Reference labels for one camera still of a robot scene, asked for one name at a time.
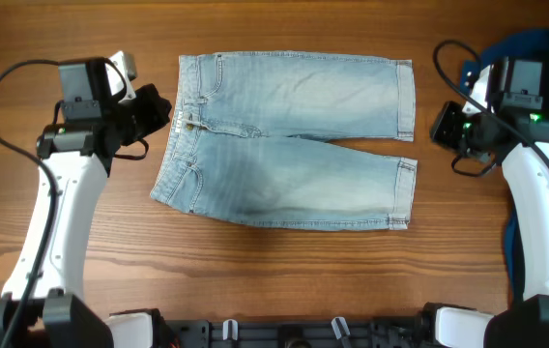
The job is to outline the light blue denim shorts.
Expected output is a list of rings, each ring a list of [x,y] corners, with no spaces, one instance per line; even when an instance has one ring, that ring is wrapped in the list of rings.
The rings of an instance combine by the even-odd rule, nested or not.
[[[344,148],[410,142],[408,60],[299,51],[183,55],[152,197],[187,214],[264,228],[404,229],[414,159]]]

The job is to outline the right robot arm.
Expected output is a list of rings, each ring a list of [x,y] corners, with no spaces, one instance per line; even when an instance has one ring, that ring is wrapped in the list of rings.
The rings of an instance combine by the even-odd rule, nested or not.
[[[423,339],[443,347],[549,347],[549,60],[505,57],[473,76],[430,132],[459,160],[502,169],[518,231],[506,245],[513,305],[497,314],[429,304]]]

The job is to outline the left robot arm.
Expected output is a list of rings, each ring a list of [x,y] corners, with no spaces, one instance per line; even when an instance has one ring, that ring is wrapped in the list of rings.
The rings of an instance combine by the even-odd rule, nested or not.
[[[55,62],[63,98],[37,139],[18,153],[40,173],[26,240],[0,295],[0,347],[170,347],[156,309],[101,319],[84,301],[83,271],[97,202],[120,148],[144,143],[169,122],[171,103],[139,89],[133,57]]]

